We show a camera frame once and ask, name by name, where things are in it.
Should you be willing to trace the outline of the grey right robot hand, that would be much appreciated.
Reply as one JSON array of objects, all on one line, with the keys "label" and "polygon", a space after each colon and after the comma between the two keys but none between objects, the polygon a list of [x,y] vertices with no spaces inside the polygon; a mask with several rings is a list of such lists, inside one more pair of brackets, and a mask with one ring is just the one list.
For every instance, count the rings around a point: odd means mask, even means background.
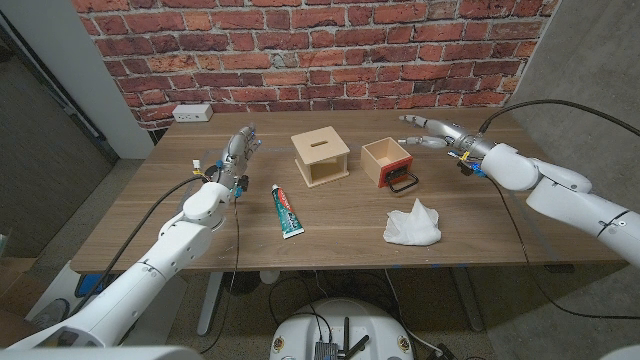
[{"label": "grey right robot hand", "polygon": [[400,120],[427,130],[426,136],[410,136],[397,140],[400,145],[421,145],[439,149],[446,146],[455,149],[468,159],[483,159],[496,143],[474,135],[465,128],[444,120],[428,119],[418,115],[403,115]]}]

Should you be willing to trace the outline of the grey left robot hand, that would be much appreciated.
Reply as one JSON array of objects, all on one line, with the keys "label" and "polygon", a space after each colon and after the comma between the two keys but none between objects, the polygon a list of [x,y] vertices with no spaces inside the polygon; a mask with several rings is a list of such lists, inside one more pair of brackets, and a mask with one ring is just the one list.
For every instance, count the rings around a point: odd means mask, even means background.
[{"label": "grey left robot hand", "polygon": [[261,145],[256,138],[256,126],[250,123],[233,135],[222,151],[219,161],[210,170],[213,182],[229,188],[236,197],[248,190],[249,177],[245,174],[249,159]]}]

